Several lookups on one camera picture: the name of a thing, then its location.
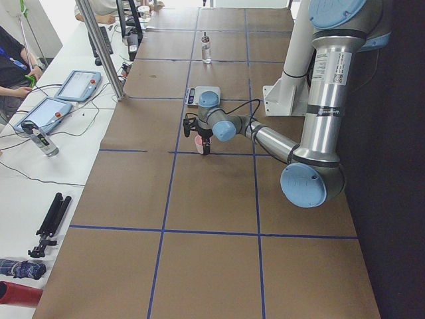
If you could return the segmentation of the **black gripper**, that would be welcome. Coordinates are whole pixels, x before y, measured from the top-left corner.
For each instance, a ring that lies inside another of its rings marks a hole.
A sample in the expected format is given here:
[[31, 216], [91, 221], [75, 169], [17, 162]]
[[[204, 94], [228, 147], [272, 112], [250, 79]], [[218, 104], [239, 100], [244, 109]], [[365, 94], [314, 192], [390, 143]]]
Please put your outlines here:
[[201, 117], [197, 117], [197, 123], [195, 124], [195, 129], [198, 134], [202, 137], [202, 146], [203, 146], [203, 155], [209, 155], [211, 151], [211, 140], [210, 138], [213, 136], [213, 131], [211, 127], [202, 120]]

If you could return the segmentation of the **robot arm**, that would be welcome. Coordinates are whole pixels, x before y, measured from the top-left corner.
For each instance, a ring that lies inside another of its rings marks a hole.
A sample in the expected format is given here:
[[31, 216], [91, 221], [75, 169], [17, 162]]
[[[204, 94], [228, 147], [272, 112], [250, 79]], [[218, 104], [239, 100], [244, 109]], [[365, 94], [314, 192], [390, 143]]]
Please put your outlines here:
[[268, 116], [305, 118], [300, 142], [253, 116], [231, 115], [211, 90], [198, 96], [198, 114], [183, 120], [185, 135], [197, 133], [202, 154], [209, 153], [212, 137], [226, 142], [241, 134], [260, 145], [285, 163], [280, 186], [298, 207], [336, 197], [346, 183], [336, 146], [352, 61], [357, 53], [388, 43], [391, 16], [391, 1], [301, 2], [282, 75], [264, 87]]

